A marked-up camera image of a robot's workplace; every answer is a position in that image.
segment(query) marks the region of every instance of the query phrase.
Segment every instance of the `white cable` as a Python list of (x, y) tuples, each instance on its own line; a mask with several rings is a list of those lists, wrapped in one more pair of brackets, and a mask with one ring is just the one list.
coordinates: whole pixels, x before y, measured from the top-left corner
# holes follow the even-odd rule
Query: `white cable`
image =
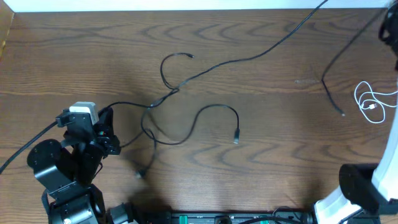
[[(357, 99), (357, 97), (356, 97), (356, 90), (358, 89), (358, 87), (359, 87), (362, 83), (366, 84), (366, 85), (369, 87), (370, 91), (367, 91), (367, 92), (362, 93), (361, 96), (359, 97), (359, 99)], [(393, 93), (378, 93), (378, 92), (373, 92), (372, 87), (370, 86), (370, 84), (369, 84), (368, 82), (366, 82), (366, 81), (361, 81), (361, 82), (356, 86), (356, 88), (355, 88), (354, 97), (355, 97), (355, 102), (356, 102), (356, 104), (358, 105), (359, 110), (362, 112), (363, 116), (364, 116), (370, 123), (373, 123), (373, 124), (380, 124), (380, 123), (384, 122), (384, 120), (386, 119), (386, 110), (384, 109), (384, 106), (388, 106), (388, 107), (390, 107), (390, 108), (396, 108), (398, 105), (389, 105), (389, 104), (387, 104), (387, 103), (383, 103), (383, 102), (381, 102), (380, 100), (378, 100), (378, 99), (376, 98), (375, 95), (390, 96), (390, 95), (395, 95), (395, 94), (397, 94), (397, 93), (398, 93), (398, 90), (395, 91), (395, 92), (393, 92)], [(362, 96), (364, 96), (364, 95), (366, 95), (366, 94), (372, 94), (373, 99), (367, 99), (367, 100), (364, 100), (364, 101), (361, 102)], [(372, 104), (368, 105), (367, 107), (365, 107), (365, 103), (366, 103), (366, 102), (374, 102), (374, 103), (372, 103)], [(379, 105), (379, 106), (381, 107), (381, 109), (383, 110), (383, 119), (380, 120), (380, 121), (372, 121), (372, 120), (370, 120), (370, 119), (368, 118), (368, 116), (366, 116), (364, 110), (372, 110), (372, 109), (376, 108), (377, 105)]]

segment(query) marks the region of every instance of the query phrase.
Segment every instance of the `white plastic housing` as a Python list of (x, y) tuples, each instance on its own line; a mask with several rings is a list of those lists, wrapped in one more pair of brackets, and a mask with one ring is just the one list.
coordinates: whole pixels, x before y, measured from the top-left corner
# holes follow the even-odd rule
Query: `white plastic housing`
[(74, 105), (69, 107), (69, 111), (77, 113), (89, 113), (92, 125), (97, 123), (99, 120), (97, 106), (93, 102), (76, 102)]
[(318, 224), (337, 224), (361, 209), (344, 197), (340, 186), (325, 199), (318, 201), (314, 208)]

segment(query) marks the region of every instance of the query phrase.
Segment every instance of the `wood grain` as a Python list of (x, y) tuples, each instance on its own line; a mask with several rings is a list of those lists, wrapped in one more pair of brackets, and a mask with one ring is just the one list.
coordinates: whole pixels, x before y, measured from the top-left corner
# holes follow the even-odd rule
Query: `wood grain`
[[(0, 64), (0, 162), (76, 101), (94, 101), (99, 107), (114, 101), (149, 104), (166, 94), (159, 64), (172, 52), (196, 55), (174, 57), (165, 64), (165, 74), (175, 85), (216, 63), (262, 52), (309, 12), (18, 14)], [(209, 109), (200, 115), (186, 143), (159, 147), (143, 181), (134, 178), (134, 171), (149, 161), (152, 142), (140, 138), (120, 156), (103, 161), (94, 183), (103, 191), (107, 207), (127, 200), (144, 206), (160, 199), (176, 210), (302, 208), (337, 187), (342, 164), (378, 162), (393, 111), (387, 109), (385, 123), (369, 124), (352, 94), (361, 80), (378, 91), (396, 89), (396, 58), (377, 39), (381, 21), (353, 44), (325, 79), (346, 117), (333, 110), (319, 82), (334, 54), (375, 13), (322, 9), (268, 55), (217, 68), (184, 86), (152, 112), (165, 133), (155, 134), (165, 141), (179, 140), (201, 107), (224, 103), (239, 112), (240, 143), (233, 144), (234, 114)], [(142, 109), (114, 109), (116, 134), (128, 142), (140, 130)], [(54, 129), (41, 140), (61, 140), (62, 133)], [(1, 223), (47, 220), (40, 202), (43, 187), (26, 164), (27, 153), (0, 177)]]
[(6, 39), (11, 27), (12, 18), (14, 12), (8, 7), (8, 5), (0, 0), (0, 60), (2, 52), (6, 46)]

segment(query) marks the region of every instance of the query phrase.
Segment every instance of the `cable connector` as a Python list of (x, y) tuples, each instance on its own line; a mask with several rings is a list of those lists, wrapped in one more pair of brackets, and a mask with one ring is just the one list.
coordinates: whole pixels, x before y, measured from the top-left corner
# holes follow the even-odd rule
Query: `cable connector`
[(234, 135), (234, 143), (239, 144), (239, 135), (241, 134), (241, 130), (236, 128), (235, 135)]
[(145, 178), (147, 171), (145, 169), (140, 169), (136, 171), (136, 178), (137, 179), (143, 179)]
[(190, 58), (194, 58), (195, 56), (193, 54), (190, 53), (184, 53), (186, 56), (190, 57)]
[(373, 103), (373, 104), (369, 105), (369, 109), (373, 110), (374, 108), (376, 108), (376, 106), (377, 106), (377, 104)]

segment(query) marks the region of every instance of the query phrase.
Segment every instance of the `tangled black cable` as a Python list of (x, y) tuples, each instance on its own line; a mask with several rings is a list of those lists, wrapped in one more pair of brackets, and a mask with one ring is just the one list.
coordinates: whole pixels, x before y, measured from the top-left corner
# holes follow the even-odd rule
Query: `tangled black cable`
[[(321, 8), (321, 6), (323, 6), (324, 3), (326, 3), (327, 1), (328, 1), (328, 0), (322, 1), (322, 2), (321, 2), (321, 3), (320, 3), (320, 4), (319, 4), (319, 5), (318, 5), (318, 6), (317, 6), (317, 7), (316, 7), (304, 20), (302, 20), (302, 21), (297, 25), (297, 27), (296, 27), (294, 30), (292, 30), (289, 34), (287, 34), (285, 37), (283, 37), (280, 41), (278, 41), (276, 44), (274, 44), (272, 47), (270, 47), (270, 48), (267, 49), (266, 51), (264, 51), (264, 52), (262, 52), (262, 53), (260, 53), (260, 54), (257, 54), (257, 55), (255, 55), (255, 56), (248, 57), (248, 58), (240, 58), (240, 59), (235, 59), (235, 60), (228, 60), (228, 61), (226, 61), (226, 62), (221, 62), (221, 63), (219, 63), (219, 64), (217, 64), (217, 65), (212, 66), (211, 68), (209, 68), (209, 69), (207, 69), (207, 70), (205, 70), (205, 71), (203, 71), (203, 72), (200, 72), (200, 73), (198, 73), (198, 74), (196, 74), (196, 75), (194, 75), (194, 76), (192, 76), (192, 77), (190, 77), (190, 78), (187, 78), (186, 80), (184, 80), (183, 82), (181, 82), (177, 87), (172, 87), (172, 86), (167, 82), (167, 80), (165, 79), (164, 73), (163, 73), (163, 64), (164, 64), (164, 62), (165, 62), (168, 58), (170, 58), (171, 56), (174, 56), (174, 55), (186, 55), (186, 56), (188, 56), (188, 57), (190, 57), (190, 58), (193, 58), (194, 55), (189, 54), (189, 53), (174, 53), (174, 54), (168, 55), (166, 58), (163, 59), (161, 65), (160, 65), (160, 75), (161, 75), (161, 77), (162, 77), (162, 80), (163, 80), (165, 86), (166, 86), (167, 88), (171, 89), (171, 91), (170, 91), (168, 94), (164, 95), (163, 97), (159, 98), (158, 100), (155, 100), (155, 101), (152, 102), (149, 106), (148, 106), (148, 105), (142, 105), (142, 104), (139, 104), (139, 103), (128, 102), (128, 101), (118, 101), (118, 102), (115, 102), (115, 103), (111, 103), (111, 104), (108, 105), (107, 107), (103, 108), (101, 111), (99, 111), (98, 114), (101, 115), (101, 113), (102, 113), (106, 108), (110, 108), (111, 106), (118, 105), (118, 104), (133, 105), (133, 106), (138, 106), (138, 107), (141, 107), (141, 108), (147, 108), (147, 109), (145, 110), (145, 112), (143, 112), (143, 115), (142, 115), (142, 117), (141, 117), (141, 129), (142, 129), (142, 132), (145, 133), (149, 138), (151, 138), (152, 140), (154, 140), (154, 141), (157, 142), (157, 143), (176, 145), (176, 144), (181, 144), (181, 143), (185, 142), (185, 141), (190, 137), (190, 135), (192, 134), (193, 128), (195, 127), (195, 123), (196, 123), (196, 120), (197, 120), (197, 118), (198, 118), (198, 115), (199, 115), (203, 110), (205, 110), (205, 109), (207, 109), (207, 108), (210, 108), (210, 107), (214, 107), (214, 106), (227, 107), (227, 108), (233, 110), (233, 111), (236, 113), (236, 117), (237, 117), (237, 120), (238, 120), (238, 127), (237, 127), (236, 130), (235, 130), (234, 141), (237, 142), (237, 139), (239, 139), (239, 116), (238, 116), (238, 113), (236, 112), (236, 110), (233, 109), (232, 107), (228, 106), (228, 105), (208, 105), (208, 106), (205, 106), (204, 108), (202, 108), (202, 109), (197, 113), (197, 115), (195, 116), (194, 122), (193, 122), (193, 124), (192, 124), (191, 130), (190, 130), (190, 133), (188, 134), (188, 136), (187, 136), (185, 139), (183, 139), (182, 141), (179, 141), (179, 142), (176, 142), (176, 143), (162, 142), (162, 141), (159, 141), (158, 139), (156, 139), (156, 137), (155, 137), (154, 135), (149, 134), (149, 133), (146, 131), (145, 127), (143, 126), (143, 119), (145, 118), (145, 115), (150, 111), (150, 109), (156, 108), (156, 107), (160, 106), (168, 97), (170, 97), (170, 96), (172, 96), (172, 95), (178, 93), (178, 92), (180, 91), (180, 87), (181, 87), (181, 86), (184, 86), (185, 84), (187, 84), (190, 80), (193, 80), (193, 79), (195, 79), (195, 78), (198, 78), (199, 76), (201, 76), (201, 75), (203, 75), (203, 74), (206, 74), (206, 73), (212, 71), (212, 70), (215, 69), (215, 68), (218, 68), (218, 67), (223, 66), (223, 65), (227, 65), (227, 64), (229, 64), (229, 63), (244, 62), (244, 61), (254, 60), (254, 59), (256, 59), (256, 58), (259, 58), (259, 57), (264, 56), (265, 54), (267, 54), (268, 52), (270, 52), (272, 49), (274, 49), (275, 47), (277, 47), (279, 44), (283, 43), (283, 41), (287, 40), (287, 39), (288, 39), (291, 35), (293, 35), (296, 31), (298, 31), (298, 30), (300, 29), (300, 27), (301, 27), (308, 19), (310, 19), (310, 18), (314, 15), (314, 13), (317, 12), (317, 11), (319, 10), (319, 8)], [(10, 159), (8, 159), (8, 160), (6, 161), (6, 163), (0, 168), (0, 174), (1, 174), (1, 172), (8, 166), (8, 164), (9, 164), (16, 156), (18, 156), (24, 149), (28, 148), (28, 147), (29, 147), (35, 140), (37, 140), (41, 135), (43, 135), (43, 134), (44, 134), (45, 132), (47, 132), (50, 128), (52, 128), (52, 126), (51, 126), (51, 127), (50, 127), (50, 126), (47, 127), (46, 129), (44, 129), (41, 133), (39, 133), (36, 137), (34, 137), (31, 141), (29, 141), (24, 147), (20, 148), (13, 156), (11, 156)]]

